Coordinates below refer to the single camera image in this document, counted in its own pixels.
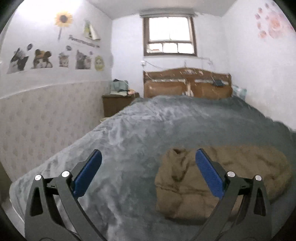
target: brown jacket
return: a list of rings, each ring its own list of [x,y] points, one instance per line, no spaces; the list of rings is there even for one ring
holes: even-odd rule
[[[274,147],[221,146],[203,148],[225,171],[252,179],[260,175],[270,201],[279,197],[292,178],[285,155]],[[195,163],[194,150],[170,149],[155,178],[157,210],[170,218],[204,221],[219,199],[214,197]],[[236,214],[242,197],[238,198],[232,215]]]

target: window pane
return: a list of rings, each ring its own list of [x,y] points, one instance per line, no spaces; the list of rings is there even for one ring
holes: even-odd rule
[[[194,53],[192,44],[178,44],[179,53]]]
[[[178,52],[177,44],[174,44],[174,43],[163,44],[163,52],[164,53],[177,53]]]
[[[147,52],[148,53],[159,53],[163,51],[163,45],[162,44],[148,44],[147,46]]]
[[[189,24],[187,18],[168,18],[171,40],[190,40]]]
[[[150,40],[169,40],[168,18],[149,19]]]

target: metal screw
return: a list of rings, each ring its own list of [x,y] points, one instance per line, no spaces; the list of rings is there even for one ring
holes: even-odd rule
[[[70,172],[68,172],[68,171],[64,171],[63,173],[62,173],[62,177],[67,177],[67,176],[69,176],[70,175]]]
[[[227,173],[227,176],[229,176],[229,177],[235,177],[235,173],[232,172],[232,171],[230,171],[230,172]]]
[[[262,177],[259,176],[259,175],[256,175],[256,176],[255,176],[255,179],[256,179],[257,181],[261,181],[261,180],[262,180]]]
[[[35,180],[36,180],[36,181],[39,181],[40,179],[41,179],[41,175],[36,175],[36,176],[35,176]]]

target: fuzzy bedspread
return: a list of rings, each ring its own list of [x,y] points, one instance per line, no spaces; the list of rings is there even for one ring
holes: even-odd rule
[[[296,166],[292,132],[264,117],[238,98],[207,100],[186,96],[138,99],[98,125],[39,167],[11,185],[10,199],[24,218],[32,181],[59,176],[87,159],[94,149],[103,162],[86,194],[82,208],[108,241],[190,240],[199,229],[165,219],[156,211],[154,180],[161,157],[173,147],[268,145]],[[296,181],[272,204],[273,233],[285,223],[296,203]],[[65,216],[61,201],[58,208]]]

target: ceiling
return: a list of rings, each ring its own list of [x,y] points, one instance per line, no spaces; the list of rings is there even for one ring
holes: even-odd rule
[[[193,8],[200,13],[223,16],[236,0],[88,0],[111,19],[151,8]]]

